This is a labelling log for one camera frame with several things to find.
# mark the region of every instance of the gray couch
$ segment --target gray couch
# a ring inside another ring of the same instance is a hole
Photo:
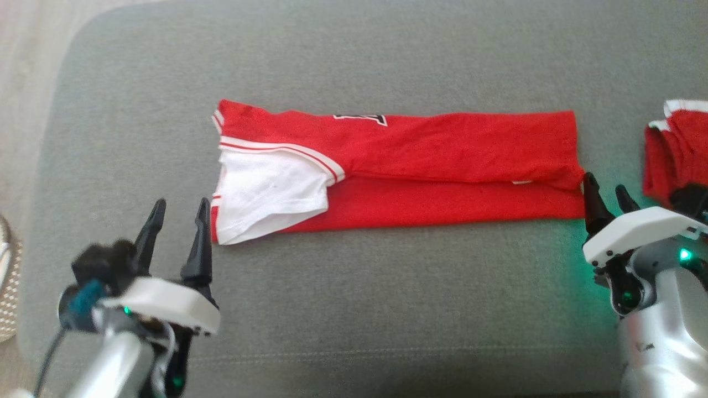
[[[221,98],[316,114],[572,109],[581,164],[606,195],[619,182],[638,194],[646,122],[667,98],[708,98],[707,4],[176,0],[98,17],[59,76],[21,349],[39,363],[80,250],[134,237],[160,197],[153,272],[177,275],[219,172],[210,115]],[[188,396],[615,390],[615,319],[583,262],[584,238],[580,220],[542,220],[215,247],[222,330],[195,342]],[[70,336],[49,388],[73,382],[98,345]]]

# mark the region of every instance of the white sleeve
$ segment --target white sleeve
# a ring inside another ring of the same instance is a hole
[[[223,150],[219,161],[219,244],[262,237],[327,211],[330,176],[305,157]]]

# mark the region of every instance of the red cloth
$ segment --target red cloth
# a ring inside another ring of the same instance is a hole
[[[328,210],[289,232],[583,217],[571,111],[318,116],[223,100],[214,120],[222,150],[284,149],[329,173]]]
[[[644,194],[668,207],[674,190],[708,185],[708,101],[666,101],[664,113],[644,130]]]

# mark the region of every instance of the folded red clothing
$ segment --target folded red clothing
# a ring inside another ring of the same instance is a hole
[[[571,111],[310,115],[221,101],[212,235],[583,216]]]
[[[674,190],[708,185],[708,101],[666,101],[664,113],[644,130],[644,194],[669,206]]]

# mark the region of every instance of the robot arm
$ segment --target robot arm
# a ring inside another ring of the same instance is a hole
[[[623,397],[708,397],[708,226],[661,207],[640,210],[623,186],[623,215],[583,181],[586,261],[619,317]]]
[[[65,397],[179,397],[187,381],[192,338],[219,331],[221,316],[210,291],[209,201],[200,203],[197,233],[179,280],[149,272],[165,209],[164,199],[155,203],[135,242],[91,245],[72,264],[76,284],[59,301],[61,329],[52,347],[66,331],[101,334],[103,345]],[[41,392],[46,369],[34,397]]]

